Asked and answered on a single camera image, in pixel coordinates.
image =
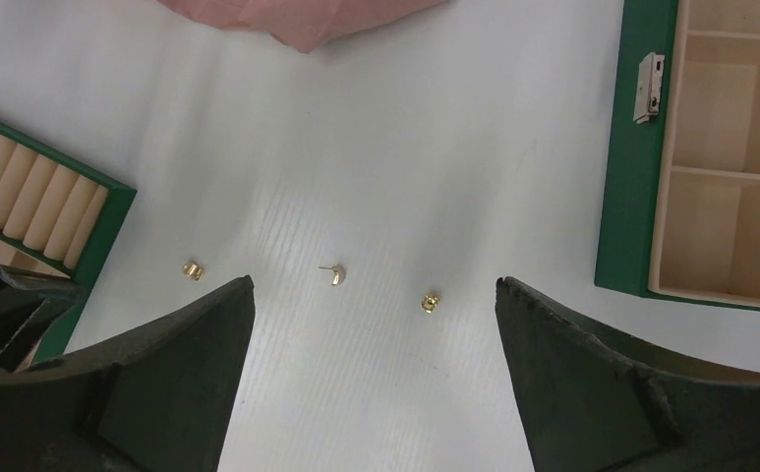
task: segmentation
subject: beige compartment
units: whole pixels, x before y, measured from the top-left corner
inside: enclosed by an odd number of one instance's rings
[[[69,276],[60,270],[51,267],[41,261],[36,260],[28,254],[13,248],[11,245],[0,240],[0,265],[28,270],[56,277],[69,278]]]
[[[760,39],[691,33],[673,163],[760,174]]]
[[[691,0],[689,27],[760,33],[760,0]]]
[[[674,173],[660,285],[760,298],[760,181]]]
[[[760,307],[760,0],[681,0],[649,287]]]

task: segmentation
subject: pink cloth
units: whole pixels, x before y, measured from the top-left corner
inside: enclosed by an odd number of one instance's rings
[[[398,20],[447,0],[159,0],[198,23],[268,31],[307,53],[330,39]]]

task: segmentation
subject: metal clasp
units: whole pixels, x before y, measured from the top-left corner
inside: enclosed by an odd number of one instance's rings
[[[640,63],[637,96],[634,98],[634,122],[647,123],[661,112],[666,56],[650,52]]]

